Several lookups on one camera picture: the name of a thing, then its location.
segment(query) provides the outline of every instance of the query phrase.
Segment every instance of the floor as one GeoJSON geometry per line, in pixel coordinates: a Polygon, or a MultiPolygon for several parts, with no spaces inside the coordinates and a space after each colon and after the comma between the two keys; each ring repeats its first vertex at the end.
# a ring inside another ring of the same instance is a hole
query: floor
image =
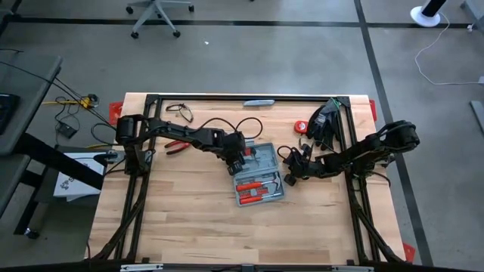
{"type": "MultiPolygon", "coordinates": [[[[17,12],[33,19],[10,22],[0,48],[62,56],[60,78],[78,92],[96,93],[105,116],[107,105],[130,91],[367,94],[378,105],[377,127],[406,119],[421,139],[388,170],[402,239],[419,247],[416,263],[484,270],[484,137],[469,105],[484,100],[484,86],[431,85],[419,74],[415,55],[445,26],[409,24],[409,11],[423,1],[192,0],[194,14],[166,11],[179,24],[179,39],[167,26],[151,25],[141,28],[137,40],[129,36],[130,20],[141,11],[128,15],[128,1],[23,0],[17,12]],[[360,20],[368,23],[363,31],[360,20]]],[[[420,57],[435,82],[483,76],[484,37],[466,31],[470,21],[459,8],[462,1],[448,0],[442,12],[452,28],[420,57]]],[[[46,100],[58,95],[52,88],[46,100]]],[[[54,144],[57,111],[41,107],[29,131],[54,144]]],[[[89,133],[96,119],[86,112],[79,119],[81,130],[69,141],[59,139],[61,144],[96,144],[89,133]]],[[[113,138],[102,128],[98,134],[113,138]]],[[[41,237],[26,240],[12,236],[11,228],[29,194],[19,187],[0,220],[0,266],[81,259],[94,209],[43,206],[33,221],[41,237]]]]}

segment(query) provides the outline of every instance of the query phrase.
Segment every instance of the black floor stripe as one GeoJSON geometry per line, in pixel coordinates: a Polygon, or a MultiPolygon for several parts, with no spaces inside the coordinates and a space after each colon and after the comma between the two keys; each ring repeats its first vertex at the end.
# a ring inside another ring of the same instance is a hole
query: black floor stripe
{"type": "MultiPolygon", "coordinates": [[[[44,18],[44,17],[10,17],[15,23],[61,23],[88,25],[134,25],[136,19],[80,19],[80,18],[44,18]]],[[[256,21],[256,20],[172,20],[176,26],[294,26],[294,27],[360,27],[359,22],[319,22],[319,21],[256,21]]],[[[147,20],[144,25],[166,25],[163,20],[147,20]]],[[[467,23],[452,23],[449,28],[466,29],[467,23]]],[[[367,23],[370,28],[414,29],[421,28],[415,23],[367,23]]],[[[441,23],[434,28],[445,28],[441,23]]]]}
{"type": "MultiPolygon", "coordinates": [[[[371,44],[365,14],[363,13],[363,7],[361,6],[361,0],[354,0],[354,2],[356,13],[358,14],[359,22],[361,23],[361,34],[363,35],[363,42],[365,43],[371,72],[377,88],[378,99],[380,100],[381,109],[383,111],[383,119],[385,120],[385,123],[393,122],[388,97],[386,96],[385,87],[383,86],[383,80],[381,79],[377,58],[375,57],[373,45],[371,44]]],[[[432,255],[430,254],[429,244],[425,236],[422,219],[420,218],[420,213],[417,207],[417,200],[415,199],[414,190],[411,186],[407,166],[402,154],[398,154],[396,156],[396,166],[399,171],[400,181],[402,182],[402,189],[405,196],[405,202],[407,204],[408,214],[410,215],[411,225],[414,229],[415,239],[417,240],[420,259],[423,265],[433,266],[432,255]]]]}
{"type": "MultiPolygon", "coordinates": [[[[439,23],[434,27],[422,27],[416,23],[366,23],[369,28],[396,28],[396,29],[444,29],[447,23],[439,23]]],[[[469,23],[451,23],[449,29],[466,29],[469,23]]]]}

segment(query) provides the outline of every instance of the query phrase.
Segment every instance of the gray toolbox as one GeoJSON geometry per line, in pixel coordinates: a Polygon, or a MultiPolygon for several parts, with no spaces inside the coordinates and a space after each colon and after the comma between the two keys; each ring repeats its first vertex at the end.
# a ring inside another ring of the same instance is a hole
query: gray toolbox
{"type": "Polygon", "coordinates": [[[234,176],[235,199],[240,207],[284,198],[284,185],[272,143],[246,142],[243,170],[234,176]]]}

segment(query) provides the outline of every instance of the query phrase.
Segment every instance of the gray desk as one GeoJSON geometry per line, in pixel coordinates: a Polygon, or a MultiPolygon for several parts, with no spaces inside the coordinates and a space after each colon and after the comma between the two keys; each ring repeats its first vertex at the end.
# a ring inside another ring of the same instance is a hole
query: gray desk
{"type": "Polygon", "coordinates": [[[101,189],[101,175],[25,132],[47,94],[51,82],[59,73],[62,59],[26,52],[0,51],[0,61],[43,78],[40,79],[0,63],[0,92],[20,97],[18,108],[4,134],[0,135],[0,156],[22,153],[87,185],[101,189]]]}
{"type": "Polygon", "coordinates": [[[103,177],[25,132],[55,76],[61,70],[62,59],[26,52],[0,51],[0,61],[3,62],[0,63],[0,92],[20,97],[14,115],[4,133],[0,135],[0,217],[19,182],[34,187],[34,193],[14,234],[26,234],[30,238],[36,238],[38,234],[31,233],[28,224],[37,206],[35,196],[41,188],[42,176],[26,170],[30,159],[46,165],[44,174],[54,168],[98,189],[101,188],[103,177]]]}
{"type": "MultiPolygon", "coordinates": [[[[61,57],[0,51],[0,60],[54,80],[61,69],[61,57]]],[[[0,63],[0,92],[20,96],[20,103],[4,134],[0,135],[0,156],[13,153],[44,99],[50,84],[20,70],[0,63]]]]}

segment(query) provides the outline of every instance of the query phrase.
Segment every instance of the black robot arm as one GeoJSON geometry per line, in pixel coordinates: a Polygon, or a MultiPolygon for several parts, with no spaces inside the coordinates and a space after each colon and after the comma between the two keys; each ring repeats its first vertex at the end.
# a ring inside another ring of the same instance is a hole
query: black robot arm
{"type": "Polygon", "coordinates": [[[364,178],[371,174],[377,162],[387,161],[393,154],[413,150],[419,143],[415,125],[398,121],[385,125],[341,153],[317,156],[315,161],[311,161],[312,148],[307,144],[302,146],[302,153],[293,147],[283,161],[290,170],[284,180],[293,186],[297,178],[330,178],[350,167],[352,174],[364,178]]]}
{"type": "Polygon", "coordinates": [[[141,146],[152,137],[184,141],[198,150],[214,153],[228,165],[230,175],[241,171],[245,163],[242,156],[245,139],[239,131],[227,134],[218,128],[189,128],[157,117],[130,115],[118,119],[116,130],[116,141],[126,152],[126,174],[142,175],[147,171],[146,153],[141,146]]]}

